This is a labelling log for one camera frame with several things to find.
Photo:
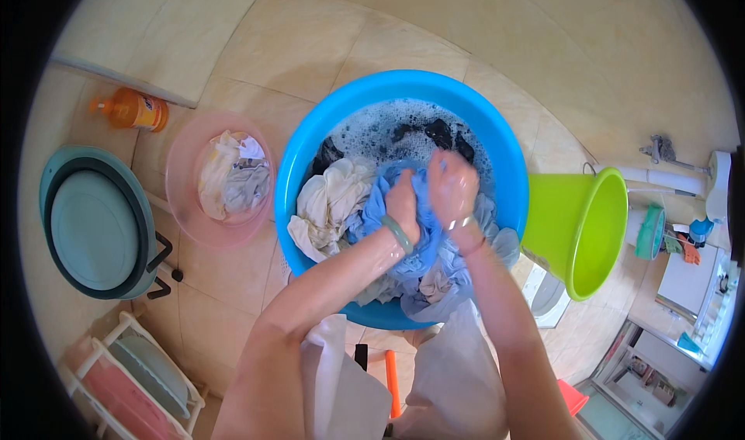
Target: orange glove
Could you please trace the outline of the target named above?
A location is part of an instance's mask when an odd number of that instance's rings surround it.
[[[683,260],[687,263],[699,265],[701,263],[701,254],[696,250],[696,247],[690,244],[680,233],[678,233],[678,240],[683,244]]]

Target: orange bottle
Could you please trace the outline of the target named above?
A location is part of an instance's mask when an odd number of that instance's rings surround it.
[[[147,129],[157,133],[168,122],[168,106],[164,100],[128,88],[119,88],[111,99],[92,100],[88,110],[98,109],[109,117],[114,128]]]

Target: blue plastic basin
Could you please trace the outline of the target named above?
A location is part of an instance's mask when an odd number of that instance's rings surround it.
[[[282,252],[295,276],[315,262],[295,246],[287,225],[296,212],[308,165],[323,139],[337,124],[369,105],[394,99],[433,102],[461,118],[478,137],[492,162],[495,178],[497,224],[515,229],[522,239],[527,219],[527,170],[520,145],[497,109],[478,92],[460,81],[437,73],[396,70],[376,73],[339,88],[322,100],[300,123],[284,150],[277,175],[274,218]],[[342,310],[352,322],[386,330],[410,330],[432,322],[415,322],[401,310],[398,299],[360,307],[349,303]]]

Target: white pants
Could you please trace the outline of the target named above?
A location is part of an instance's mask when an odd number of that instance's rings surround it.
[[[462,303],[440,333],[419,346],[407,408],[392,420],[394,438],[507,435],[504,387],[477,315],[471,300]],[[345,315],[330,315],[301,347],[306,432],[316,440],[380,440],[392,397],[344,352],[346,329]]]

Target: white rack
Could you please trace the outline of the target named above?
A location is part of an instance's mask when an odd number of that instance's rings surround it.
[[[108,409],[99,401],[96,399],[96,397],[81,383],[81,380],[86,376],[88,371],[93,367],[93,365],[96,363],[96,361],[99,360],[99,358],[103,357],[111,364],[115,365],[119,370],[121,370],[131,381],[132,383],[137,386],[137,388],[142,391],[142,393],[147,396],[148,400],[150,402],[158,407],[160,411],[165,415],[165,418],[168,420],[168,422],[173,426],[176,433],[183,438],[184,440],[191,440],[191,432],[194,430],[194,426],[197,424],[197,417],[199,416],[199,413],[202,408],[205,406],[204,399],[207,397],[207,393],[209,392],[209,389],[207,386],[204,386],[202,389],[202,392],[200,393],[197,390],[197,387],[194,386],[194,384],[191,382],[189,378],[187,378],[184,373],[181,371],[181,369],[178,369],[178,366],[174,363],[174,367],[177,368],[179,371],[179,374],[181,375],[181,379],[184,380],[184,383],[186,384],[187,389],[189,390],[189,399],[187,400],[187,407],[191,407],[190,409],[190,416],[189,421],[184,426],[181,422],[179,422],[173,415],[166,411],[163,406],[158,403],[155,398],[153,398],[153,395],[151,395],[147,390],[145,390],[142,385],[135,379],[132,374],[128,370],[125,369],[125,367],[109,352],[109,346],[117,340],[119,336],[121,336],[122,333],[124,333],[127,329],[132,329],[135,333],[139,334],[140,336],[144,337],[147,341],[155,345],[156,348],[158,348],[163,355],[165,355],[169,361],[173,362],[169,355],[166,354],[165,351],[163,351],[163,348],[160,347],[158,342],[155,341],[153,336],[147,332],[142,325],[137,322],[137,319],[135,319],[134,315],[122,311],[119,314],[119,325],[114,328],[114,330],[109,333],[103,341],[100,341],[96,338],[92,339],[93,343],[93,352],[88,356],[88,358],[80,365],[78,370],[76,370],[74,373],[71,373],[71,381],[67,385],[67,394],[72,397],[72,395],[79,391],[80,393],[87,398],[88,402],[90,403],[91,407],[94,411],[101,417],[101,423],[98,426],[98,430],[96,431],[96,434],[98,435],[98,438],[102,438],[104,435],[104,432],[108,427],[111,427],[112,430],[114,430],[118,435],[120,435],[122,438],[125,438],[127,440],[138,440],[135,435],[133,435],[124,425],[119,422],[119,420],[114,417],[114,415],[109,412]]]

